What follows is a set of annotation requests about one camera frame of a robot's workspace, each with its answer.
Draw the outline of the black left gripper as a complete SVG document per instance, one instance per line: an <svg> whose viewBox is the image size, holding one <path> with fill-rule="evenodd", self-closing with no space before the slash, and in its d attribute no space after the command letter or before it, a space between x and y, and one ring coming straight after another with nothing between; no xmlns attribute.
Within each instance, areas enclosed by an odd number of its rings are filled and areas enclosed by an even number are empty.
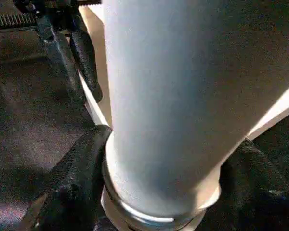
<svg viewBox="0 0 289 231"><path fill-rule="evenodd" d="M44 15L50 17L55 29L44 39L43 45L53 71L65 83L67 93L73 103L83 104L84 91L72 51L66 37L70 37L79 15L80 6L100 5L100 0L14 0L18 12L0 14L0 34L14 31L38 31L37 19Z"/></svg>

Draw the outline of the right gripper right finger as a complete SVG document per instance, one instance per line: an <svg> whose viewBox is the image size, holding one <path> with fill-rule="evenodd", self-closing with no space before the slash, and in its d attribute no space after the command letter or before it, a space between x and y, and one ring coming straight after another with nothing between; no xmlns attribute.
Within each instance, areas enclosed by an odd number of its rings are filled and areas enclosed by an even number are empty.
<svg viewBox="0 0 289 231"><path fill-rule="evenodd" d="M203 231L289 231L289 185L252 141L245 139L222 164L220 185Z"/></svg>

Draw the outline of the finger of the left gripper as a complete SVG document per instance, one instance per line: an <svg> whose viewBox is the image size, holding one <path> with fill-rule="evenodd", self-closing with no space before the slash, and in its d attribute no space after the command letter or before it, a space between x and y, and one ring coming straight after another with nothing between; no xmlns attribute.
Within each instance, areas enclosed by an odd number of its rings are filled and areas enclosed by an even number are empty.
<svg viewBox="0 0 289 231"><path fill-rule="evenodd" d="M98 83L95 50L89 34L83 30L72 31L70 48L90 92L97 102L101 101L103 93Z"/></svg>

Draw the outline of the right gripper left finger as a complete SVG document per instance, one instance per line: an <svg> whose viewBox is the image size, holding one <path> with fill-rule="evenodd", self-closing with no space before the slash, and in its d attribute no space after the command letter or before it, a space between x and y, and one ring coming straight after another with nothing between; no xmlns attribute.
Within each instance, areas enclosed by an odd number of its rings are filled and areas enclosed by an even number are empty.
<svg viewBox="0 0 289 231"><path fill-rule="evenodd" d="M77 139L49 172L39 196L47 196L38 213L36 231L92 231L98 217L104 180L102 165L111 133L95 125Z"/></svg>

